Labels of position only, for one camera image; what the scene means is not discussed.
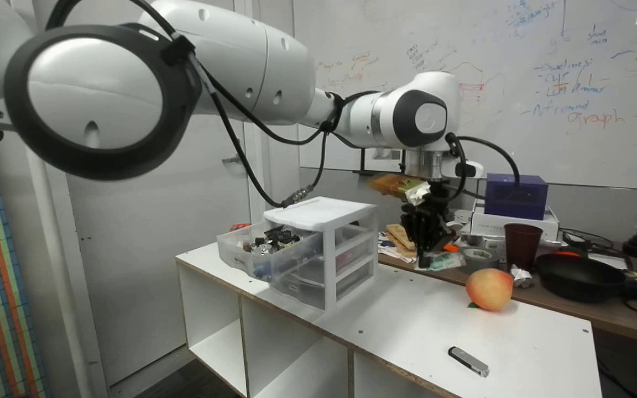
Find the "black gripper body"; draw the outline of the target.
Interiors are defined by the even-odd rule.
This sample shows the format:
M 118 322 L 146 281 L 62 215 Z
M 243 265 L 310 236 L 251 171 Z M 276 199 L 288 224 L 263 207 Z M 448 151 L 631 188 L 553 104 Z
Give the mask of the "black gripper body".
M 454 236 L 446 225 L 448 193 L 441 182 L 409 179 L 400 193 L 400 224 L 418 252 L 430 252 Z

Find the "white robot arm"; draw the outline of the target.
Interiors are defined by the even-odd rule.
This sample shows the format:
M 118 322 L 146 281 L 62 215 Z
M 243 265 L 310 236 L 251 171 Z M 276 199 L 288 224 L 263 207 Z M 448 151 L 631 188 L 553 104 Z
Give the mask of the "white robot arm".
M 420 73 L 349 98 L 317 87 L 292 35 L 197 0 L 130 0 L 142 18 L 73 24 L 57 0 L 42 29 L 0 0 L 0 140 L 18 135 L 62 172 L 118 182 L 154 171 L 194 116 L 260 131 L 303 124 L 359 149 L 456 146 L 457 82 Z

